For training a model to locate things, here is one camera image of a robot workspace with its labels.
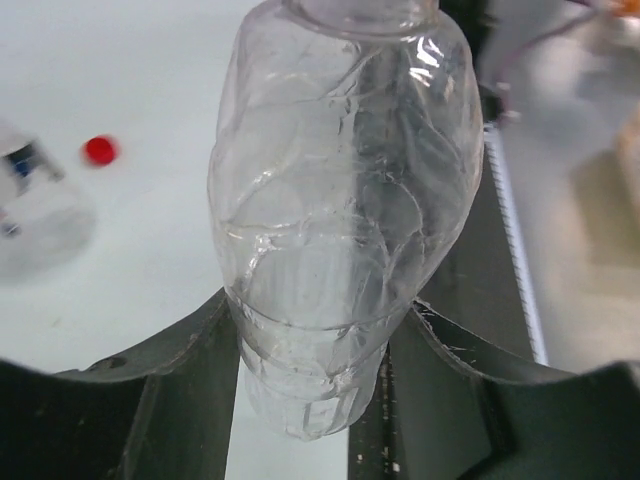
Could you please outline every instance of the white table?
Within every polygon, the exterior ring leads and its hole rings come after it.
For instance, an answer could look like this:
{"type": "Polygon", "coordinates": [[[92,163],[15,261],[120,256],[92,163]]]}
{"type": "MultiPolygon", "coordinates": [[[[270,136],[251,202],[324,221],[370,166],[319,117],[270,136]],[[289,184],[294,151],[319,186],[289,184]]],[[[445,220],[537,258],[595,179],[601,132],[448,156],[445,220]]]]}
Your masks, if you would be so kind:
{"type": "MultiPolygon", "coordinates": [[[[195,310],[222,286],[206,175],[235,31],[256,0],[0,0],[0,116],[33,132],[99,215],[94,242],[45,278],[0,285],[0,357],[84,369],[195,310]],[[92,136],[112,165],[79,156],[92,136]]],[[[347,433],[266,430],[241,370],[227,479],[346,478],[347,433]]]]}

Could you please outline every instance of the blurred bottle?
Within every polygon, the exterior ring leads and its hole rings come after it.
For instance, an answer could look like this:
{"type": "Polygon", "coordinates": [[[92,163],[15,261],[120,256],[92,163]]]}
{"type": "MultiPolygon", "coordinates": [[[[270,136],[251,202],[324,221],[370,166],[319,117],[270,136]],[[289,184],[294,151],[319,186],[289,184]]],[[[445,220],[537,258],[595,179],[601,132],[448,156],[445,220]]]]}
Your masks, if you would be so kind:
{"type": "Polygon", "coordinates": [[[89,199],[33,138],[0,120],[0,282],[75,257],[94,225],[89,199]]]}
{"type": "Polygon", "coordinates": [[[212,154],[215,243],[257,412],[356,421],[394,329],[457,239],[483,122],[436,0],[269,0],[247,15],[212,154]]]}

